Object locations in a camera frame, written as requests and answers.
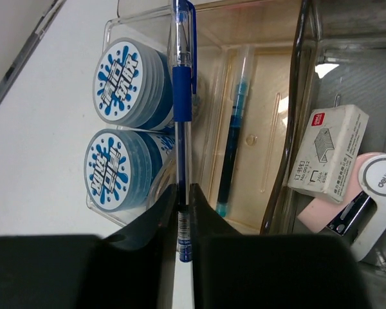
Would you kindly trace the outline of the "blue round putty tub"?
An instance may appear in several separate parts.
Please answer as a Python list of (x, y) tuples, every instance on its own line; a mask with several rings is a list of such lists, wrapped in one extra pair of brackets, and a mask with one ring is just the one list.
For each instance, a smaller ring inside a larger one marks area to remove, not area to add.
[(141, 206), (174, 144), (174, 136), (163, 133), (97, 132), (84, 157), (84, 180), (93, 204), (104, 212)]
[(128, 37), (113, 41), (96, 66), (93, 104), (107, 124), (173, 133), (167, 56)]

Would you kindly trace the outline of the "blue capped dark pen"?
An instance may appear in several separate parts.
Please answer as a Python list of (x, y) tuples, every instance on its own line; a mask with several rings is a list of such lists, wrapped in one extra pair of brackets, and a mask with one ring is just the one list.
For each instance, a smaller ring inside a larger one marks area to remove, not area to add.
[(216, 203), (216, 212), (222, 218), (227, 214), (228, 199), (232, 184), (235, 158), (239, 143), (241, 124), (250, 87), (253, 70), (254, 48), (250, 45), (243, 46), (238, 53), (237, 80), (234, 91), (232, 114), (229, 122), (228, 137), (225, 147), (225, 157), (221, 172), (219, 191)]

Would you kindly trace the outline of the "blue grip gel pen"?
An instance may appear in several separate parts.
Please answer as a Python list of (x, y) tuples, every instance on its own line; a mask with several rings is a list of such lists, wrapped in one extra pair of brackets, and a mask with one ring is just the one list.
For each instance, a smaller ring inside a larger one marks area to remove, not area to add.
[(178, 185), (179, 260), (192, 261), (190, 238), (190, 166), (192, 163), (192, 97), (197, 92), (196, 9), (190, 1), (172, 2), (172, 92)]

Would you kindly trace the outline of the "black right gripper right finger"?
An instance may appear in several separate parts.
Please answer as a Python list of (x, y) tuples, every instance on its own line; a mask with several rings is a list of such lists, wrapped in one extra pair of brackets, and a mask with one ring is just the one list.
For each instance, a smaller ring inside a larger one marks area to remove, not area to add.
[(196, 308), (368, 308), (348, 248), (334, 236), (244, 235), (192, 185), (190, 231)]

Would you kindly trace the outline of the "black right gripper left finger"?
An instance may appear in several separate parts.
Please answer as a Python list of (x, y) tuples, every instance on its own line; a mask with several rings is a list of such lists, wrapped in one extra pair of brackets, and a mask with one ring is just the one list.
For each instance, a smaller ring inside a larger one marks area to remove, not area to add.
[(170, 308), (177, 197), (106, 238), (0, 236), (0, 308)]

